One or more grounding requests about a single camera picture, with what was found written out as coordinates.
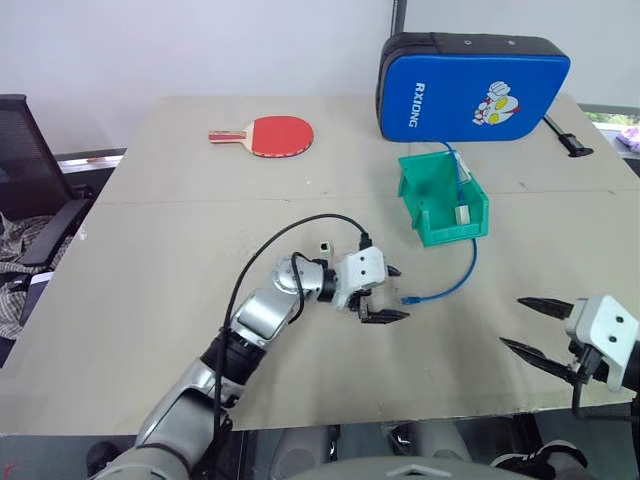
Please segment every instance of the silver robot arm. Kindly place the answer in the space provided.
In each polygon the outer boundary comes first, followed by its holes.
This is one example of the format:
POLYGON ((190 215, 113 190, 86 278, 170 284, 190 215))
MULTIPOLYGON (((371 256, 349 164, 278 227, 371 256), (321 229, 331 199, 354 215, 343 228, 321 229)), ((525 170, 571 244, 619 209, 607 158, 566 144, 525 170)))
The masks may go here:
MULTIPOLYGON (((335 266, 327 261, 309 261, 298 257, 305 301, 331 303, 335 309, 357 311, 363 322, 383 313, 383 321, 400 319, 402 312, 384 310, 371 313, 366 304, 370 288, 384 283, 388 270, 380 249, 371 246, 347 255, 335 266)), ((299 308, 291 257, 280 260, 271 282, 251 293, 232 317, 227 337, 225 370, 222 375, 221 403, 231 408, 242 395, 244 386, 260 364, 271 343, 284 330, 299 308)), ((182 374, 146 418, 133 449, 120 455, 100 472, 99 479, 187 479, 214 438, 213 399, 216 359, 220 348, 218 335, 202 356, 182 374)), ((228 415, 222 411, 221 423, 228 415)))

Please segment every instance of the cloth on chair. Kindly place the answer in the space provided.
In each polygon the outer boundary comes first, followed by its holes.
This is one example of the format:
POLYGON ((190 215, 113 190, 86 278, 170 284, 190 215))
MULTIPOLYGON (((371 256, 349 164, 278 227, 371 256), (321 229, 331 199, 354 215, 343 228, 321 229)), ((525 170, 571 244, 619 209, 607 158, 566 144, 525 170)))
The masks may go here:
POLYGON ((29 276, 45 270, 53 270, 60 262, 71 237, 67 237, 49 267, 25 267, 20 259, 29 249, 40 231, 51 219, 50 216, 31 217, 24 220, 10 221, 0 213, 2 234, 0 235, 0 337, 15 340, 22 332, 20 316, 27 298, 28 280, 19 283, 12 278, 29 276))

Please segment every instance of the chair armrest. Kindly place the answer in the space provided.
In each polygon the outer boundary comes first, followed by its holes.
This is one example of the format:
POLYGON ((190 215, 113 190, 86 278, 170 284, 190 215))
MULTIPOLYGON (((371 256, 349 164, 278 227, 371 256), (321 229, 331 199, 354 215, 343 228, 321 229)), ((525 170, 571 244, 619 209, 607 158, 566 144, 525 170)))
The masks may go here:
POLYGON ((91 200, 70 200, 40 231, 20 263, 26 267, 47 266, 65 237, 72 233, 91 207, 91 200))

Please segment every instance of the table tennis paddle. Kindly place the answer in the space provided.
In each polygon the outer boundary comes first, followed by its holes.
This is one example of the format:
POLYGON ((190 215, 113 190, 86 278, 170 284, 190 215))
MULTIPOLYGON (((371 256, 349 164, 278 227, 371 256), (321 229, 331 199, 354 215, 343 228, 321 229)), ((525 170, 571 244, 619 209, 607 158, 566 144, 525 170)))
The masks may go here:
POLYGON ((209 142, 242 143, 259 157, 291 157, 309 148, 313 142, 313 129, 298 117, 261 117, 244 130, 212 130, 209 142))

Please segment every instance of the black office chair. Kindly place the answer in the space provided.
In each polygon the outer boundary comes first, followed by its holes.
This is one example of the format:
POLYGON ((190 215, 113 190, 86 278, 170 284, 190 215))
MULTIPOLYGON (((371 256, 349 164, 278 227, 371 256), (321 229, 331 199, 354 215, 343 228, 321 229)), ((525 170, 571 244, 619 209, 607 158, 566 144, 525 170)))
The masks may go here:
MULTIPOLYGON (((64 239, 75 233, 89 211, 92 198, 90 190, 71 189, 65 181, 29 111, 27 97, 0 95, 0 212, 9 220, 53 216, 20 263, 49 268, 64 239)), ((0 285, 8 280, 0 275, 0 285)), ((25 308, 21 324, 28 313, 25 308)), ((0 367, 14 343, 0 338, 0 367)))

